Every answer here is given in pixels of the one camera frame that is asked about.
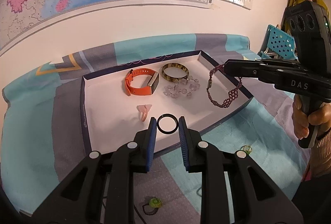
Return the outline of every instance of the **knit sleeve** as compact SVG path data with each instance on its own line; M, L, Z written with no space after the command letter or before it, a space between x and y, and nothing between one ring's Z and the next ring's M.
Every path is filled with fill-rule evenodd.
M331 173L331 131L312 148L310 168L313 177Z

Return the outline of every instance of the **blue and gray fabric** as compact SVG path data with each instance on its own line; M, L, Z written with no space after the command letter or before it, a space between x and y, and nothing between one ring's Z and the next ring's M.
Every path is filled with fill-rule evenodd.
M17 210L32 213L85 157L80 126L82 75L132 61L201 49L219 63L259 59L249 39L223 34L184 34L106 44L45 64L7 85L1 179ZM254 95L246 108L204 135L220 150L235 152L251 145L251 157L291 199L302 179L310 152L297 145L291 120L293 94L256 79L243 79ZM154 160L151 172L135 175L135 204L151 196L163 201L147 223L199 223L200 174L188 174L180 149Z

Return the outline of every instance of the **human hand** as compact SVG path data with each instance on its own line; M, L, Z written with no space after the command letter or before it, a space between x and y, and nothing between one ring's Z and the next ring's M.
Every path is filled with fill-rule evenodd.
M301 140L302 138L307 138L309 134L308 126L309 123L312 125L320 125L317 137L327 132L331 128L331 104L325 103L323 107L319 110L306 115L301 110L301 99L299 95L294 95L293 100L293 126L295 136Z

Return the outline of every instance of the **perforated plastic basket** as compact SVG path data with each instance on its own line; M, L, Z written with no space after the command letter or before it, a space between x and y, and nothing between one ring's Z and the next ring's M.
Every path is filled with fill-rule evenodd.
M297 56L294 54L294 38L292 36L272 25L268 26L266 34L269 35L267 43L269 49L286 60L297 60Z

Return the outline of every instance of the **tray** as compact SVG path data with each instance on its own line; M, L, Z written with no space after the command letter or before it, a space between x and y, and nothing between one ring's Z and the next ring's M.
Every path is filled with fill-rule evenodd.
M171 84L161 76L160 69L167 63L177 62L185 65L190 75L198 79L200 89L191 98L182 95L173 99L163 94L164 87ZM201 50L165 55L114 66L89 73L82 77L81 86L81 124L85 151L96 150L102 154L116 151L123 144L132 141L138 131L148 128L151 117L158 119L164 113L177 118L184 116L189 128L205 134L229 117L243 109L253 95L242 86L239 96L229 108L214 106L206 92L209 71L218 63ZM153 69L160 74L159 84L150 96L127 96L124 78L131 69L139 67ZM133 87L146 85L150 77L137 76L131 82ZM238 84L234 77L217 72L213 77L210 93L214 100L222 103L228 98L228 91ZM138 105L151 104L145 122L140 121ZM173 129L174 121L164 118L160 126L165 130ZM179 147L178 131L171 135L161 133L156 136L156 156Z

